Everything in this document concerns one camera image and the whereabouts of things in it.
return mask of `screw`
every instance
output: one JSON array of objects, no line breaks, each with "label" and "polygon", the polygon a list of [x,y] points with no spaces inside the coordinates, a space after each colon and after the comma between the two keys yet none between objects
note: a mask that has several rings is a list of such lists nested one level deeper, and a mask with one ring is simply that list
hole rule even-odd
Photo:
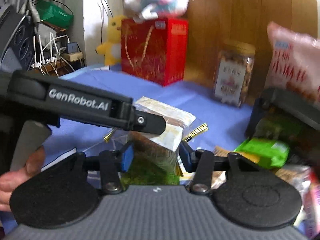
[{"label": "screw", "polygon": [[138,123],[143,124],[144,123],[144,118],[142,116],[138,117]]},{"label": "screw", "polygon": [[205,184],[198,183],[192,186],[192,190],[194,192],[206,192],[208,190],[208,187]]},{"label": "screw", "polygon": [[118,191],[120,189],[119,186],[117,186],[114,182],[108,182],[105,186],[104,189],[107,191]]}]

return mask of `jar lid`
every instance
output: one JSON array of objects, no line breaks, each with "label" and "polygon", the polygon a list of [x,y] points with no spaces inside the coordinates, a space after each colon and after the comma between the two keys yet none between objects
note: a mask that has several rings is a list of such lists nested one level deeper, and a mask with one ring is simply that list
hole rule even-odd
[{"label": "jar lid", "polygon": [[256,52],[256,48],[253,45],[233,40],[225,40],[224,48],[246,56],[254,56]]}]

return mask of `plastic jar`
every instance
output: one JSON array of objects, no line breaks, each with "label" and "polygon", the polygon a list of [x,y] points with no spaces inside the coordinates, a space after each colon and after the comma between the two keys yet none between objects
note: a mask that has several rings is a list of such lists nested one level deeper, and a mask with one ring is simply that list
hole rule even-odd
[{"label": "plastic jar", "polygon": [[218,55],[212,98],[240,107],[248,94],[254,63],[253,45],[227,40]]}]

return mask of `finger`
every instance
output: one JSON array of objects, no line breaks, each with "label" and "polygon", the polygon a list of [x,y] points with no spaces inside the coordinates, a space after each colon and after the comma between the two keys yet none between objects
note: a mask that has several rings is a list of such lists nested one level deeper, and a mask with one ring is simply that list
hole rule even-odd
[{"label": "finger", "polygon": [[9,205],[9,200],[12,192],[0,191],[0,204]]},{"label": "finger", "polygon": [[0,211],[4,211],[4,212],[10,212],[10,206],[9,205],[5,205],[5,204],[0,204]]},{"label": "finger", "polygon": [[18,171],[7,172],[0,177],[0,190],[12,192],[20,184],[30,179],[30,177],[25,167]]},{"label": "finger", "polygon": [[27,173],[37,174],[41,171],[41,168],[44,164],[45,153],[44,148],[41,146],[37,151],[30,155],[26,163]]}]

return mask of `gray gripper base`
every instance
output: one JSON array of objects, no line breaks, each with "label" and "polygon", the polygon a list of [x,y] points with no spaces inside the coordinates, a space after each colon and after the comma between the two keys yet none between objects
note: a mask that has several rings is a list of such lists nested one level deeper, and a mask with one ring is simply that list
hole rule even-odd
[{"label": "gray gripper base", "polygon": [[256,231],[225,219],[184,186],[130,186],[103,198],[84,220],[60,229],[18,226],[6,240],[306,240],[294,227]]}]

